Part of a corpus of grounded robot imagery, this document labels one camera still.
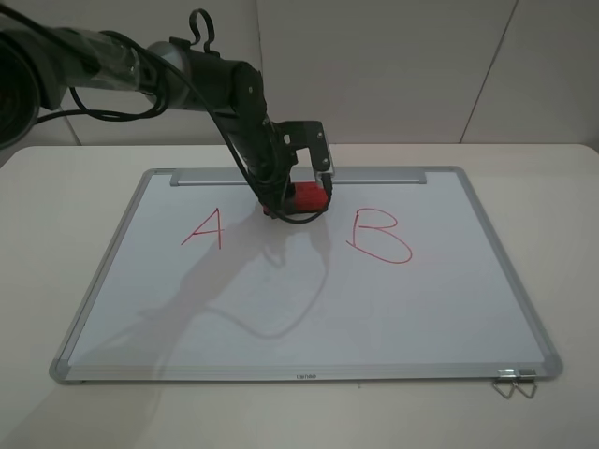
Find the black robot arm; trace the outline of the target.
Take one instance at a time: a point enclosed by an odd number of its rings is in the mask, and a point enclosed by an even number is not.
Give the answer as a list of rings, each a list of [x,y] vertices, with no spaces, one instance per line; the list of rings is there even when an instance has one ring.
[[[23,139],[41,109],[57,110],[76,88],[133,91],[153,108],[206,111],[233,144],[259,202],[282,211],[291,195],[293,157],[270,123],[259,71],[172,41],[143,49],[113,32],[27,27],[1,21],[1,146]]]

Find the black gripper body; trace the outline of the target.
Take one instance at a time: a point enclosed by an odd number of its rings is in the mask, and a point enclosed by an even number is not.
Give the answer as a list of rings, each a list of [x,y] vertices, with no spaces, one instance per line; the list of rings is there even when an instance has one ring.
[[[295,165],[283,148],[276,124],[267,117],[255,121],[235,113],[223,114],[226,135],[245,163],[250,187],[267,211],[276,211]]]

